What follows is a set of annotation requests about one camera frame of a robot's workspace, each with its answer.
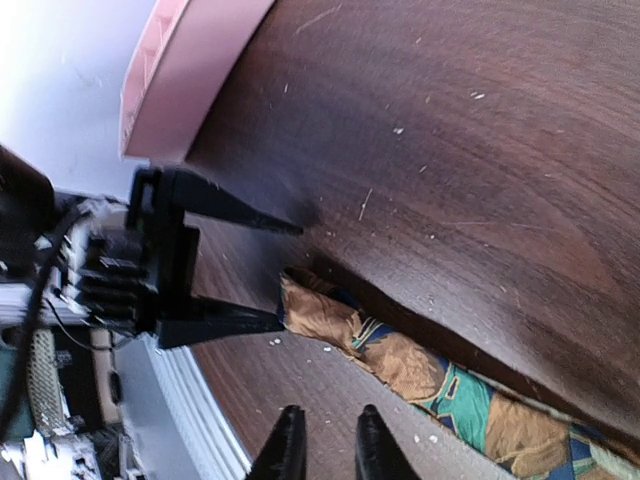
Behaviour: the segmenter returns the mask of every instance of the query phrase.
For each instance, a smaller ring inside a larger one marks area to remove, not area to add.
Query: black cable
[[[42,296],[49,282],[51,271],[58,258],[58,253],[64,243],[65,235],[71,227],[82,217],[89,215],[88,211],[82,211],[79,205],[75,205],[69,210],[62,221],[56,226],[52,237],[51,249],[47,252],[38,276],[31,290],[31,296],[27,303],[27,311],[22,322],[21,335],[18,341],[17,354],[13,367],[13,374],[6,389],[7,398],[0,413],[0,444],[4,443],[15,416],[17,415],[20,403],[25,395],[27,384],[27,371],[29,366],[29,354],[31,344],[36,329],[40,325],[40,309],[42,308]]]
[[[53,302],[51,302],[51,300],[49,300],[48,298],[45,299],[45,302],[47,303],[47,305],[49,305],[49,308],[51,309],[53,316],[56,318],[58,325],[60,325],[60,329],[62,330],[62,333],[64,333],[67,337],[69,337],[69,340],[71,340],[73,343],[75,343],[81,348],[84,348],[85,350],[91,350],[92,352],[110,352],[112,350],[118,350],[124,347],[126,344],[128,344],[132,340],[132,337],[127,337],[120,340],[115,345],[110,345],[109,347],[96,347],[95,345],[87,345],[86,343],[81,342],[80,340],[76,339],[73,335],[71,335],[71,333],[69,333],[64,322],[60,318],[60,315],[58,315],[58,312],[56,310],[56,307],[53,305]]]

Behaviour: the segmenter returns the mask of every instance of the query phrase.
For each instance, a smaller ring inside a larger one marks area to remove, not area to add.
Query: dark wood surface
[[[279,0],[188,163],[307,232],[198,221],[198,292],[273,308],[280,268],[315,262],[423,344],[637,437],[639,32],[618,0]],[[351,478],[375,401],[425,477],[497,475],[444,434],[415,444],[437,427],[280,337],[195,349],[251,453],[297,402],[312,478]]]

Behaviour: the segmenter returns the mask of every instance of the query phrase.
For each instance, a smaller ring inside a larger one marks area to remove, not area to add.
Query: folded cloth
[[[279,314],[289,331],[334,345],[519,478],[640,479],[637,458],[612,453],[595,429],[534,408],[533,401],[427,350],[308,270],[283,272]]]

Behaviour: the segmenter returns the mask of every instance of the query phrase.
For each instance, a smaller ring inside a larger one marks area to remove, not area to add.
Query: brown fabric
[[[424,402],[444,382],[444,370],[423,348],[400,333],[372,343],[358,358],[409,403]]]
[[[282,286],[286,325],[290,331],[324,340],[340,347],[348,356],[357,356],[358,352],[351,347],[351,338],[362,327],[362,322],[353,308],[287,278],[282,280]]]
[[[596,467],[590,472],[580,476],[580,480],[617,480],[618,477],[611,475],[605,469]]]
[[[570,459],[569,426],[500,393],[491,399],[486,455],[517,477],[551,471]]]

